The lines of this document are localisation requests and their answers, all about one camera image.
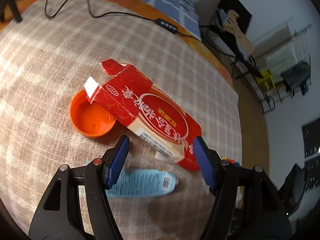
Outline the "black folding chair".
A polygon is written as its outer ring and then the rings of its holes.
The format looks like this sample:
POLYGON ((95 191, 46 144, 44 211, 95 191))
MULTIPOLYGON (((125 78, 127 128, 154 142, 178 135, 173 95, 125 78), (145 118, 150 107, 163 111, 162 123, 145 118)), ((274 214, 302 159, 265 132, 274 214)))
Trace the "black folding chair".
POLYGON ((223 22, 227 20, 227 12, 234 10, 239 18, 236 20, 240 30, 246 35, 252 20, 252 14, 239 0, 219 0, 216 10, 207 25, 204 25, 204 40, 213 44, 210 34, 215 34, 222 40, 226 47, 232 52, 229 57, 231 62, 232 77, 241 80, 249 91, 257 98, 262 113, 270 113, 275 109, 276 103, 272 96, 264 93, 258 86, 257 77, 262 78, 259 66, 257 65, 253 54, 247 55, 241 52, 236 45, 234 35, 227 32, 223 27, 223 22))

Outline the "orange plastic lid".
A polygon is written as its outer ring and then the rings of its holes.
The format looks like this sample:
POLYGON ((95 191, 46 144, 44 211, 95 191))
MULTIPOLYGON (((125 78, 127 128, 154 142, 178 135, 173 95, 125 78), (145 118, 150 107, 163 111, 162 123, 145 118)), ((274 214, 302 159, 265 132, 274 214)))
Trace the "orange plastic lid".
POLYGON ((108 133, 116 123, 113 117, 101 105, 89 103, 85 90, 73 96, 69 105, 69 117, 74 128, 88 138, 97 138, 108 133))

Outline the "white striped towel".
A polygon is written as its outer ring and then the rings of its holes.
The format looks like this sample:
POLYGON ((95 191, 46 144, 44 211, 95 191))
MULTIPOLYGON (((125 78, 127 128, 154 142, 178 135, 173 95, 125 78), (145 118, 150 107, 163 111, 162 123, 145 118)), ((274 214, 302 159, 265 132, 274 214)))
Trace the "white striped towel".
POLYGON ((308 33, 304 29, 276 49, 264 56, 266 66, 274 83, 283 80, 281 73, 289 70, 300 61, 307 61, 310 56, 308 33))

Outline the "light blue wrapper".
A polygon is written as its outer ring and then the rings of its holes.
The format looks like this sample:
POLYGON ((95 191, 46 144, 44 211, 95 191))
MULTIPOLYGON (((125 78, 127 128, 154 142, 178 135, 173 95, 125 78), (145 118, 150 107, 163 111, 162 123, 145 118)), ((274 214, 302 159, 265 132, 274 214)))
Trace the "light blue wrapper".
POLYGON ((157 169, 122 168, 118 181, 106 190, 109 198, 150 198, 172 193, 178 179, 157 169))

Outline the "dark hanging jacket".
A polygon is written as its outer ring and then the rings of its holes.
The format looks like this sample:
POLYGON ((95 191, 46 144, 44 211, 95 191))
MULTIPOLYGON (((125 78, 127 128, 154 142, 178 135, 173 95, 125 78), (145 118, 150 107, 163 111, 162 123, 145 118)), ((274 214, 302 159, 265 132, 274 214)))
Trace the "dark hanging jacket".
POLYGON ((304 96, 309 90, 309 81, 311 80, 310 63, 300 61, 290 69, 280 74, 283 79, 286 92, 295 96, 297 90, 304 96))

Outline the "black clothes rack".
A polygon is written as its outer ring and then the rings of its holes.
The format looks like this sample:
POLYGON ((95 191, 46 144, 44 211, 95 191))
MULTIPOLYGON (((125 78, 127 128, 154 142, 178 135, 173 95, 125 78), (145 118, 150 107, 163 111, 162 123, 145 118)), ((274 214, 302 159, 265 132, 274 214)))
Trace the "black clothes rack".
POLYGON ((277 103, 305 95, 311 85, 311 53, 308 24, 291 31, 285 24, 257 45, 254 59, 263 76, 249 77, 249 87, 263 114, 275 110, 277 103))

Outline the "yellow crate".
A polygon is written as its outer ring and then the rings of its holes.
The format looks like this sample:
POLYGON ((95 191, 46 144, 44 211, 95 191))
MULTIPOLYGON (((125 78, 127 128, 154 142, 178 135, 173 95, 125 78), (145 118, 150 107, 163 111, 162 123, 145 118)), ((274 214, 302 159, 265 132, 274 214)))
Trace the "yellow crate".
POLYGON ((273 77, 269 69, 263 70, 261 74, 262 78, 257 77, 258 86, 264 93, 267 93, 275 88, 273 77))

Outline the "red cardboard box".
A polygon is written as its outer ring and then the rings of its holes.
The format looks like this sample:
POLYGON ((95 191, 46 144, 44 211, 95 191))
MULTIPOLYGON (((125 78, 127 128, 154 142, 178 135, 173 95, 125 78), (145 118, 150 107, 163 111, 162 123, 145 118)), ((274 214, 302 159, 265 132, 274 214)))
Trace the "red cardboard box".
POLYGON ((193 140, 201 126, 134 65, 114 59, 101 65, 109 80, 101 85, 89 77, 84 84, 88 101, 106 109, 164 161, 198 171, 193 140))

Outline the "clothes on chair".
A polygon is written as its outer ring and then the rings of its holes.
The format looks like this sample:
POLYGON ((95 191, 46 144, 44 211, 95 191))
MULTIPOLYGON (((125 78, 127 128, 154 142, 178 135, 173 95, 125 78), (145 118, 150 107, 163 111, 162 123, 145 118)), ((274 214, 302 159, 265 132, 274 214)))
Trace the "clothes on chair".
POLYGON ((238 26, 237 19, 239 15, 234 10, 229 10, 226 14, 227 20, 223 22, 224 29, 230 34, 234 35, 237 48, 246 53, 247 55, 252 55, 254 52, 254 47, 246 35, 240 30, 238 26))

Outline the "colourful candy wrapper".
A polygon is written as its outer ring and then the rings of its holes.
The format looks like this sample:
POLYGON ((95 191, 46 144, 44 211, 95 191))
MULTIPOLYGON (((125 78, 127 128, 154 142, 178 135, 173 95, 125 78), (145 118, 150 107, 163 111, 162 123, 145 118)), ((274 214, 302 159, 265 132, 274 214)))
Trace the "colourful candy wrapper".
POLYGON ((240 207, 240 202, 242 201, 242 193, 240 190, 238 182, 237 168, 240 168, 239 163, 231 159, 222 158, 221 166, 223 169, 223 186, 232 187, 235 189, 235 207, 240 207))

